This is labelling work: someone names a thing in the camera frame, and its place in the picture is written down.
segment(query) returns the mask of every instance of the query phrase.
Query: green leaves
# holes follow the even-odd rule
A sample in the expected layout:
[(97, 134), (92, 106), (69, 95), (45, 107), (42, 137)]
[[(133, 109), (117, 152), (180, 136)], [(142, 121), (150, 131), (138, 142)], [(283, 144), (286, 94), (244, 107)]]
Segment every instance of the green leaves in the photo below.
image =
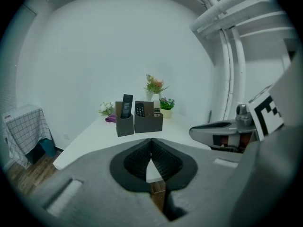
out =
[(171, 110), (175, 106), (175, 100), (169, 98), (168, 101), (165, 98), (160, 99), (160, 107), (161, 109)]

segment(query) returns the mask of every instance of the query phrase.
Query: pink flower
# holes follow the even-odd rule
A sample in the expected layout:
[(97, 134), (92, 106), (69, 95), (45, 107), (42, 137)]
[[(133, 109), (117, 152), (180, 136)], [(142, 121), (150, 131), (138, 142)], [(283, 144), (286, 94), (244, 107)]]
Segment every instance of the pink flower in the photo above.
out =
[(163, 80), (155, 79), (154, 83), (157, 87), (162, 87), (163, 86)]

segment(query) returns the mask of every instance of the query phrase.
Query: white table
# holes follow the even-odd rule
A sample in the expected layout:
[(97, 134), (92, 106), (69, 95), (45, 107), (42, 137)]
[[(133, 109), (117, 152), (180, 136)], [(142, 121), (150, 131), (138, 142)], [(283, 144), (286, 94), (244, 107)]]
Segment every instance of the white table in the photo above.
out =
[[(95, 150), (108, 148), (128, 141), (145, 138), (162, 138), (174, 141), (189, 147), (210, 150), (209, 146), (194, 141), (189, 136), (189, 129), (193, 127), (185, 117), (173, 114), (171, 119), (163, 119), (163, 130), (160, 132), (139, 133), (117, 137), (116, 124), (105, 121), (105, 116), (96, 119), (87, 127), (54, 161), (53, 165), (62, 170), (79, 157)], [(162, 180), (155, 165), (150, 161), (146, 171), (146, 182)]]

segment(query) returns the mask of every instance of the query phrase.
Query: flower pot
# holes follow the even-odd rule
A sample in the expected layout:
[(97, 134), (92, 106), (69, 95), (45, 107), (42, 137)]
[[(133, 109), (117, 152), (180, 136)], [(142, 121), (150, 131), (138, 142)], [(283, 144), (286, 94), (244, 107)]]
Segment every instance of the flower pot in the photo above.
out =
[(171, 118), (171, 110), (160, 109), (161, 114), (163, 114), (163, 118), (170, 119)]
[(153, 95), (152, 95), (152, 98), (151, 98), (151, 102), (153, 102), (153, 101), (159, 101), (159, 94), (157, 94), (157, 93), (154, 93)]

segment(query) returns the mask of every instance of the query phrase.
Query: white wall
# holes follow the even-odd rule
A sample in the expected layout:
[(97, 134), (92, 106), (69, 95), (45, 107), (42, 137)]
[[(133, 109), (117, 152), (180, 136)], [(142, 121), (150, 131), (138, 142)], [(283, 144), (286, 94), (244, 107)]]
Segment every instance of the white wall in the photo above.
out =
[(40, 35), (53, 11), (45, 0), (25, 0), (24, 4), (36, 13), (36, 17), (24, 39), (18, 60), (16, 101), (17, 107), (26, 104), (40, 106), (36, 84), (32, 83), (32, 80), (36, 80), (32, 77), (34, 71), (33, 59), (37, 53), (36, 48)]
[[(236, 115), (237, 93), (239, 89), (239, 65), (232, 35), (229, 34), (234, 59), (234, 93), (229, 119)], [(287, 56), (286, 46), (280, 32), (260, 33), (241, 37), (246, 61), (245, 103), (274, 84), (284, 72), (283, 57)], [(223, 93), (223, 52), (220, 43), (214, 44), (214, 90), (212, 100), (212, 122), (218, 120)]]
[[(16, 108), (16, 73), (23, 41), (35, 15), (21, 6), (0, 41), (0, 116)], [(0, 132), (0, 163), (9, 163), (9, 148)]]
[(40, 100), (56, 145), (66, 148), (103, 101), (146, 100), (146, 73), (170, 85), (162, 96), (176, 100), (174, 112), (204, 123), (213, 65), (189, 29), (196, 17), (170, 0), (77, 0), (56, 10), (22, 83)]

